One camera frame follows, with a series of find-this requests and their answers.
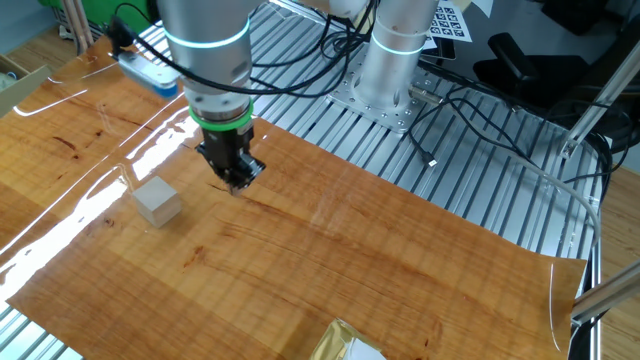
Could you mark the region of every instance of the white cable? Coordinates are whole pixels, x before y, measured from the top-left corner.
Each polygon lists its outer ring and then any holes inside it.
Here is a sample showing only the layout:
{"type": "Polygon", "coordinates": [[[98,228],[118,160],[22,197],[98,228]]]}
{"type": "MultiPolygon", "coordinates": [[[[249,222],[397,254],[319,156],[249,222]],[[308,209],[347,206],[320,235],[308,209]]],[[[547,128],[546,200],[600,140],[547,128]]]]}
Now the white cable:
{"type": "MultiPolygon", "coordinates": [[[[478,128],[473,123],[469,122],[468,125],[472,126],[479,134],[485,136],[487,139],[493,139],[493,137],[491,135],[486,133],[484,130],[478,128]]],[[[600,236],[601,236],[601,231],[602,231],[601,227],[600,227],[600,216],[598,216],[598,213],[593,209],[591,204],[589,204],[589,202],[584,198],[584,196],[580,195],[577,191],[575,191],[573,189],[573,187],[565,184],[562,180],[556,178],[555,176],[553,176],[553,175],[545,172],[544,170],[538,168],[537,166],[531,164],[527,159],[521,157],[520,155],[518,155],[514,151],[511,151],[511,150],[508,150],[508,149],[505,149],[505,148],[501,148],[501,147],[498,147],[498,146],[496,146],[496,148],[499,149],[499,150],[504,150],[504,151],[510,153],[511,157],[514,160],[516,160],[517,162],[519,162],[522,166],[524,166],[525,168],[527,168],[527,169],[533,171],[534,173],[538,174],[538,176],[540,176],[543,179],[551,182],[557,188],[560,188],[560,189],[566,191],[574,199],[578,200],[578,202],[580,204],[582,204],[582,206],[584,206],[584,208],[587,210],[587,214],[589,215],[589,217],[593,221],[593,232],[594,232],[593,236],[595,238],[595,241],[593,242],[593,244],[591,244],[591,247],[595,246],[595,244],[597,244],[598,241],[600,241],[600,236]]]]}

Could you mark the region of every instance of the green object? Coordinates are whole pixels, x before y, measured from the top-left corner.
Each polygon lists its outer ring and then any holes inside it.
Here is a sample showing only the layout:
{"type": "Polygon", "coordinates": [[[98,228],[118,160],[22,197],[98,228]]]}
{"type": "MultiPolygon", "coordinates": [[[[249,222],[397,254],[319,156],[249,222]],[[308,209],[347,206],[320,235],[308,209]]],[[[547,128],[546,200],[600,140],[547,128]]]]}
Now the green object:
{"type": "Polygon", "coordinates": [[[241,128],[247,125],[249,121],[251,121],[251,117],[253,116],[253,100],[251,100],[251,102],[249,103],[249,111],[247,111],[247,113],[243,117],[228,124],[213,124],[208,121],[204,121],[193,111],[191,106],[189,106],[189,115],[191,115],[193,120],[205,130],[216,132],[230,131],[241,128]]]}
{"type": "MultiPolygon", "coordinates": [[[[38,1],[44,6],[64,10],[60,0],[38,1]]],[[[113,15],[114,11],[116,10],[116,7],[122,3],[128,3],[137,7],[148,18],[151,18],[149,12],[147,11],[146,0],[82,0],[82,5],[84,6],[84,12],[87,14],[87,19],[99,26],[102,26],[102,24],[104,23],[108,24],[109,20],[111,20],[111,15],[113,15]]],[[[120,18],[137,33],[141,33],[149,26],[151,26],[151,24],[149,24],[149,22],[147,22],[147,20],[145,20],[145,18],[142,17],[142,15],[140,15],[140,13],[136,11],[136,9],[130,6],[120,7],[120,10],[118,10],[118,16],[120,16],[120,18]]]]}

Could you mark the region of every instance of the green ring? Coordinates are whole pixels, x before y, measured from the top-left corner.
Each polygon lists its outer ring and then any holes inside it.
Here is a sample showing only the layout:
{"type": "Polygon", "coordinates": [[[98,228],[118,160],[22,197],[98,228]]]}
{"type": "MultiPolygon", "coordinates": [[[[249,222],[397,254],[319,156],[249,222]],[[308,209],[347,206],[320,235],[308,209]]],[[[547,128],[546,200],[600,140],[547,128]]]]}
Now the green ring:
{"type": "Polygon", "coordinates": [[[191,108],[191,105],[189,105],[189,115],[191,115],[191,118],[193,118],[193,120],[197,122],[198,125],[200,125],[200,127],[202,127],[205,130],[216,131],[216,132],[231,131],[231,130],[241,128],[247,125],[249,121],[251,121],[253,116],[253,100],[249,102],[249,110],[240,119],[227,124],[215,124],[209,121],[202,120],[193,111],[193,108],[191,108]]]}

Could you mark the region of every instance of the wood grain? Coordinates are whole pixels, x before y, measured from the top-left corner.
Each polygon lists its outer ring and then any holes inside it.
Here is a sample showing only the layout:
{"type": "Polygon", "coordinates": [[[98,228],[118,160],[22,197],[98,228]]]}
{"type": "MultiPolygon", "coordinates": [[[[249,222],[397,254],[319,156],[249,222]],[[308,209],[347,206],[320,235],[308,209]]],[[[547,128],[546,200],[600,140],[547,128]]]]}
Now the wood grain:
{"type": "Polygon", "coordinates": [[[62,40],[54,26],[7,56],[29,72],[44,65],[57,70],[76,57],[76,47],[73,40],[62,40]]]}
{"type": "Polygon", "coordinates": [[[268,168],[230,197],[184,99],[162,103],[107,51],[0,121],[0,209],[26,204],[2,229],[0,294],[80,354],[306,359],[340,317],[389,359],[566,358],[584,262],[530,253],[260,119],[268,168]],[[155,175],[183,203],[162,229],[131,195],[155,175]]]}
{"type": "MultiPolygon", "coordinates": [[[[640,175],[620,169],[602,205],[602,279],[640,258],[640,175]]],[[[602,319],[602,358],[634,359],[640,354],[640,297],[627,300],[602,319]]]]}

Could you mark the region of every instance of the black chair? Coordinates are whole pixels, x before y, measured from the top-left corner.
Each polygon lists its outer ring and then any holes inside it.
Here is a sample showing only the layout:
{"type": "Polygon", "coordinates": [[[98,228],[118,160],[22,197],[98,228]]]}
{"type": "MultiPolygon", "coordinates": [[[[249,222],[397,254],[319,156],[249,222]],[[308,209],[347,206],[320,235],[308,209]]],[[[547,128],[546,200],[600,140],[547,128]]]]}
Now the black chair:
{"type": "MultiPolygon", "coordinates": [[[[593,102],[618,67],[640,41],[640,15],[618,36],[614,44],[592,65],[580,56],[525,56],[511,35],[502,33],[489,39],[497,59],[477,62],[473,70],[478,79],[496,87],[544,113],[554,109],[559,124],[571,127],[586,110],[585,105],[566,104],[562,100],[593,102]]],[[[626,111],[633,124],[609,111],[595,130],[613,139],[612,151],[640,142],[640,76],[624,89],[615,104],[626,111]]]]}

